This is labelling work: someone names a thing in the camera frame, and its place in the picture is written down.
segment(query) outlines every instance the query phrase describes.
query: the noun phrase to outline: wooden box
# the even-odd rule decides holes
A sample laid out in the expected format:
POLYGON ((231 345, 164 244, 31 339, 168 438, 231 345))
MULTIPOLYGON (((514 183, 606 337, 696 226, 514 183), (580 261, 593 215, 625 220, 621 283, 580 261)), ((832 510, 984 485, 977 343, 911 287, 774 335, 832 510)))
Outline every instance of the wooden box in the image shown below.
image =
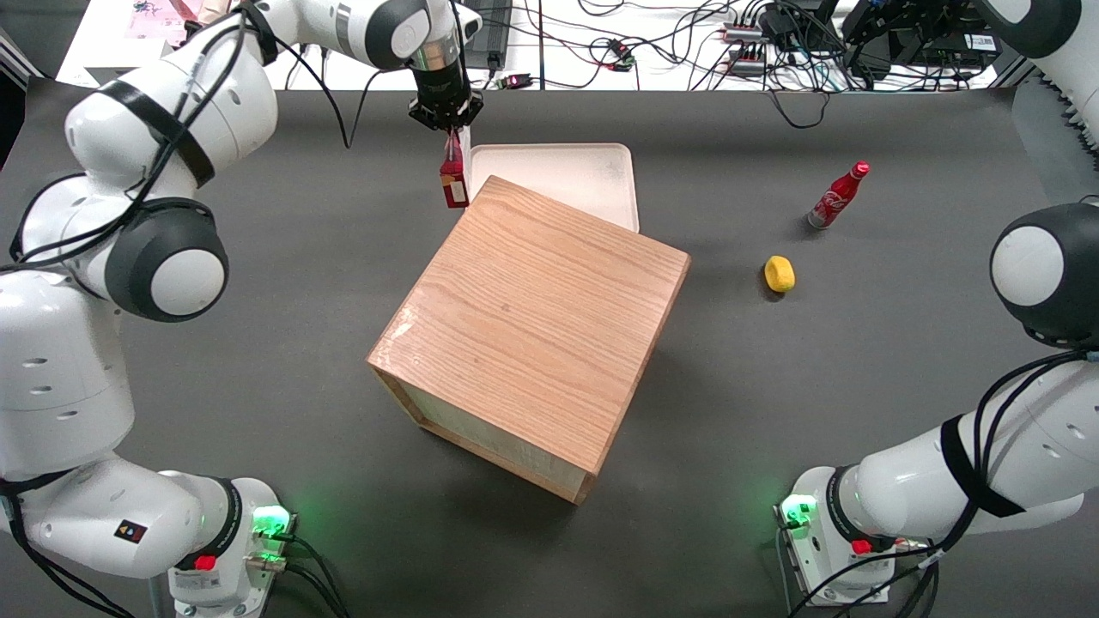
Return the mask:
POLYGON ((580 504, 689 264, 491 177, 367 362, 422 428, 580 504))

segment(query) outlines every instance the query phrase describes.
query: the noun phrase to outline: black strap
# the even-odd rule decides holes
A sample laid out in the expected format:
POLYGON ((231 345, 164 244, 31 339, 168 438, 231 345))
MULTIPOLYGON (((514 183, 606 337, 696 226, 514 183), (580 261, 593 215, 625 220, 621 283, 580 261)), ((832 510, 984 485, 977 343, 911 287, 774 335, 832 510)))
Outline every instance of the black strap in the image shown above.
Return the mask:
POLYGON ((220 558, 221 554, 225 553, 225 549, 233 542, 233 539, 236 538, 236 531, 241 529, 241 519, 244 511, 241 493, 227 478, 217 478, 213 476, 209 478, 217 481, 225 489, 225 495, 229 497, 229 512, 225 514, 225 523, 218 531, 218 536, 207 543, 204 548, 186 555, 176 564, 176 569, 180 571, 195 571, 195 561, 203 555, 220 558))
POLYGON ((943 446, 943 461, 946 462, 946 467, 951 471, 958 487, 978 508, 996 517, 1010 517, 1024 512, 1026 509, 989 487, 973 468, 973 463, 969 461, 968 453, 965 452, 965 444, 962 442, 962 434, 958 431, 961 421, 962 415, 958 415, 944 422, 939 435, 943 446))
POLYGON ((184 123, 179 122, 179 119, 171 115, 168 110, 162 108, 159 103, 121 79, 110 81, 96 91, 125 106, 153 131, 158 142, 175 141, 176 152, 179 153, 179 157, 184 159, 200 187, 213 178, 213 164, 210 163, 210 157, 207 156, 202 146, 195 140, 195 135, 191 135, 190 130, 184 126, 184 123))
POLYGON ((29 478, 26 481, 4 481, 3 478, 0 478, 0 497, 12 499, 25 492, 41 489, 74 470, 76 468, 70 467, 60 472, 51 472, 49 474, 43 474, 42 476, 35 476, 34 478, 29 478))
POLYGON ((843 512, 843 507, 840 505, 840 481, 843 479, 843 475, 848 470, 851 470, 850 465, 835 468, 824 488, 824 504, 828 506, 828 512, 832 517, 832 523, 835 525, 835 529, 840 532, 840 536, 848 542, 867 541, 870 543, 873 551, 884 552, 891 548, 897 539, 893 537, 872 537, 863 532, 847 518, 847 514, 843 512))
POLYGON ((248 0, 243 0, 234 11, 243 12, 247 15, 248 21, 256 26, 256 42, 259 43, 259 52, 264 56, 264 66, 274 63, 275 58, 278 57, 278 46, 275 43, 275 31, 267 23, 264 12, 248 0))

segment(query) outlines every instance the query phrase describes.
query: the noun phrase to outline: dark gray table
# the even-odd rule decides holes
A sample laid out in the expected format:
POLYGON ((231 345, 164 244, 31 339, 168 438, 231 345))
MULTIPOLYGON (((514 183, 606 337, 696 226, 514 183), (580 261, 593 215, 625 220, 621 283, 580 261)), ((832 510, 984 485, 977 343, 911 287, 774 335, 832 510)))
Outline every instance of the dark gray table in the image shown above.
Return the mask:
MULTIPOLYGON (((73 163, 60 122, 79 91, 43 86, 0 176, 3 239, 73 163)), ((125 321, 138 417, 120 452, 270 482, 356 617, 782 616, 770 505, 793 478, 968 410, 1044 353, 987 276, 1002 227, 1045 206, 1010 93, 834 97, 820 128, 795 131, 755 93, 490 92, 475 142, 626 144, 642 232, 693 257, 573 508, 417 429, 363 363, 457 217, 441 135, 404 118, 407 95, 370 95, 345 152, 319 95, 279 97, 275 137, 200 196, 232 261, 221 304, 185 324, 125 321), (857 158, 874 165, 858 200, 807 235, 800 219, 857 158), (778 302, 757 279, 775 253, 799 282, 778 302)), ((784 100, 798 119, 820 106, 784 100)), ((965 540, 934 616, 1092 615, 1097 515, 1089 501, 1067 522, 965 540)), ((91 580, 147 610, 143 583, 91 580)), ((0 582, 5 618, 93 616, 9 540, 0 582)), ((269 616, 322 615, 299 584, 280 582, 269 616)))

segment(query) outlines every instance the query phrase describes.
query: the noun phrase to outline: red bottle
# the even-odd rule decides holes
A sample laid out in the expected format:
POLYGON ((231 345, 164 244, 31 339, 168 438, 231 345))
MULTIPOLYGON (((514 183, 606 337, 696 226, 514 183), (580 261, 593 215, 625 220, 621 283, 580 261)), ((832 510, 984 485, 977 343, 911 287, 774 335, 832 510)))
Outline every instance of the red bottle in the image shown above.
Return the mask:
POLYGON ((835 218, 843 212, 844 208, 855 199, 858 192, 858 184, 870 173, 870 164, 861 161, 851 168, 851 172, 842 178, 832 183, 832 186, 821 198, 817 206, 809 211, 809 224, 818 230, 824 230, 835 221, 835 218))

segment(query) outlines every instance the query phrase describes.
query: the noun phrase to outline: yellow sponge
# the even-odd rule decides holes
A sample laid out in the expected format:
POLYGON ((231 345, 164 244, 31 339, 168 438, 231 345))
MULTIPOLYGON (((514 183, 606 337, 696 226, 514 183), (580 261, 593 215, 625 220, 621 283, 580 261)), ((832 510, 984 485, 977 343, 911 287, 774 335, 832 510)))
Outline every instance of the yellow sponge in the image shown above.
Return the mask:
POLYGON ((767 287, 777 293, 781 294, 793 289, 793 265, 781 255, 770 256, 770 260, 763 267, 763 276, 767 279, 767 287))

